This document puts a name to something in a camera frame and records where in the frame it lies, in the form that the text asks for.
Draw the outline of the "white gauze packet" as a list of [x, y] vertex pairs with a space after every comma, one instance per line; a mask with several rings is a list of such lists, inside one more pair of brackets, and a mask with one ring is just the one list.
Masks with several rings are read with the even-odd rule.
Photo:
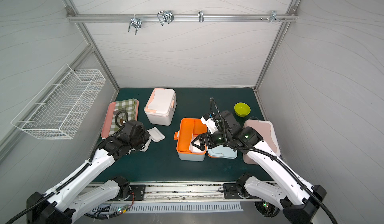
[[146, 142], [146, 144], [144, 145], [144, 148], [140, 150], [140, 152], [146, 152], [146, 151], [148, 150], [148, 148], [149, 148], [149, 145], [150, 145], [151, 141], [152, 141], [152, 140], [149, 139], [149, 140]]
[[158, 143], [166, 138], [156, 127], [149, 129], [148, 133], [150, 134], [150, 139], [155, 143]]

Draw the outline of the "blue orange first aid kit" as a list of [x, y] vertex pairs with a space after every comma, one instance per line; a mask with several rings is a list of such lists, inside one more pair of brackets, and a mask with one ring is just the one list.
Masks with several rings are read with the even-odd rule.
[[205, 146], [205, 150], [201, 150], [198, 135], [204, 134], [207, 131], [207, 126], [200, 119], [184, 118], [181, 120], [180, 129], [174, 135], [174, 139], [177, 140], [177, 152], [180, 160], [202, 162], [206, 155], [210, 158], [229, 160], [234, 160], [238, 157], [237, 152], [223, 146], [213, 149], [208, 149]]

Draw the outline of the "pink first aid kit box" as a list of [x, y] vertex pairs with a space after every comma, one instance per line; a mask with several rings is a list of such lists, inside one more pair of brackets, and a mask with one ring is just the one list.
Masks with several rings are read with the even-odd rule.
[[244, 128], [251, 127], [256, 130], [267, 142], [271, 150], [277, 155], [281, 156], [281, 149], [278, 144], [274, 126], [269, 121], [247, 120], [244, 123]]

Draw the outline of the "white peach first aid kit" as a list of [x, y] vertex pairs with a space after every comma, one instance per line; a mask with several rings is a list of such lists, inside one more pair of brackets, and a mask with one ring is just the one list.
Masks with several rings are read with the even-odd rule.
[[144, 111], [151, 124], [170, 126], [176, 106], [175, 90], [154, 88]]

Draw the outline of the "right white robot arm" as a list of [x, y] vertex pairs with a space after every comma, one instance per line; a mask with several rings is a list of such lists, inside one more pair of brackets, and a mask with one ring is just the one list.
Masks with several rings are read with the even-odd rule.
[[299, 177], [269, 146], [266, 134], [252, 126], [241, 127], [229, 111], [220, 114], [206, 113], [201, 121], [207, 132], [198, 135], [197, 148], [227, 147], [240, 151], [263, 168], [275, 184], [260, 181], [244, 174], [236, 181], [241, 198], [258, 197], [281, 210], [292, 224], [310, 224], [322, 209], [333, 224], [337, 223], [332, 212], [323, 203], [327, 195], [320, 185], [312, 185]]

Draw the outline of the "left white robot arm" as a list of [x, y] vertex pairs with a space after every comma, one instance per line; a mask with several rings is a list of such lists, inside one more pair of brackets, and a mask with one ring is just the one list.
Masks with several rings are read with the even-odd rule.
[[27, 207], [8, 223], [23, 216], [28, 224], [72, 224], [94, 207], [112, 199], [127, 200], [134, 195], [127, 179], [117, 176], [82, 195], [100, 173], [129, 153], [146, 147], [150, 134], [143, 123], [127, 121], [120, 129], [102, 140], [90, 157], [73, 173], [43, 194], [35, 192], [27, 199]]

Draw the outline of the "metal hook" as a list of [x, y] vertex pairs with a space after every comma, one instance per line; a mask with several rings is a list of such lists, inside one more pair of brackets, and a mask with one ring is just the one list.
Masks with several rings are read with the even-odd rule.
[[142, 21], [139, 18], [133, 17], [130, 20], [128, 32], [135, 30], [135, 35], [137, 35], [138, 30], [142, 27]]
[[203, 11], [198, 11], [198, 19], [200, 23], [204, 22], [204, 13]]
[[157, 17], [161, 26], [164, 26], [165, 23], [170, 24], [175, 19], [173, 12], [169, 10], [159, 11]]
[[278, 17], [278, 14], [276, 11], [272, 11], [270, 16], [268, 18], [260, 18], [262, 22], [285, 22], [287, 19], [284, 17]]

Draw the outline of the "orange inner kit tray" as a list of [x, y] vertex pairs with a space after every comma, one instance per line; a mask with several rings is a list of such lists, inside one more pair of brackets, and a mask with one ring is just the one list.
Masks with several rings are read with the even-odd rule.
[[206, 125], [200, 119], [183, 118], [180, 124], [180, 130], [175, 133], [174, 139], [177, 140], [178, 154], [203, 155], [207, 150], [194, 153], [190, 150], [191, 142], [200, 134], [208, 131]]

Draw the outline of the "green bowl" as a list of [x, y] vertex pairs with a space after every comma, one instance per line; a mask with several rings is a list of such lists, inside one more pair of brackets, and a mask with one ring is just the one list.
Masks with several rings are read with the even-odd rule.
[[236, 103], [234, 106], [235, 114], [239, 117], [246, 117], [251, 113], [251, 108], [246, 103]]

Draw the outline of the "green checkered cloth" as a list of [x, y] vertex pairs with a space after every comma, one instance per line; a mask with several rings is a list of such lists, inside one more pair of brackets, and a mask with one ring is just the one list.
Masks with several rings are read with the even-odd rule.
[[125, 113], [120, 113], [118, 116], [119, 125], [121, 126], [123, 121], [136, 121], [138, 119], [138, 107], [139, 107], [139, 101], [136, 99], [128, 99], [123, 101], [118, 101], [112, 103], [112, 116], [111, 120], [109, 121], [109, 131], [108, 136], [114, 134], [119, 130], [119, 126], [116, 124], [116, 116], [117, 113], [120, 110], [125, 110], [127, 112], [127, 115]]

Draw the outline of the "pink tray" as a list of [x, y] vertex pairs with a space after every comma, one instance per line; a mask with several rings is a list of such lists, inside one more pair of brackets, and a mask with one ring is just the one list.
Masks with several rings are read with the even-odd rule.
[[112, 108], [113, 108], [112, 103], [110, 103], [108, 106], [107, 114], [103, 124], [102, 132], [101, 132], [101, 137], [105, 139], [108, 137], [108, 131], [110, 127], [109, 121], [111, 120], [111, 116], [112, 116]]

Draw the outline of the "aluminium crossbar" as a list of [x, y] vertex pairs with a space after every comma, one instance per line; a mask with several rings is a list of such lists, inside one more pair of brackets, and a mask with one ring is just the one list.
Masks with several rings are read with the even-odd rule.
[[[260, 18], [268, 18], [270, 14], [206, 14], [204, 13], [203, 23], [245, 23], [262, 22]], [[71, 23], [129, 23], [131, 18], [141, 19], [142, 23], [159, 23], [156, 14], [142, 15], [75, 15], [68, 16]], [[199, 23], [198, 14], [174, 14], [174, 23]], [[284, 17], [285, 22], [295, 22], [297, 15], [278, 14]]]

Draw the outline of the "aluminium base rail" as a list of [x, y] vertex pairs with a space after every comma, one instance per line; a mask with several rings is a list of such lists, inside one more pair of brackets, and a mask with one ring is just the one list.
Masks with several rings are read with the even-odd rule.
[[276, 182], [251, 181], [247, 187], [248, 197], [241, 196], [234, 181], [227, 182], [132, 182], [125, 198], [108, 198], [107, 203], [196, 203], [196, 202], [229, 202], [229, 201], [273, 201], [294, 197], [303, 200], [309, 195], [298, 185], [301, 196], [289, 195]]

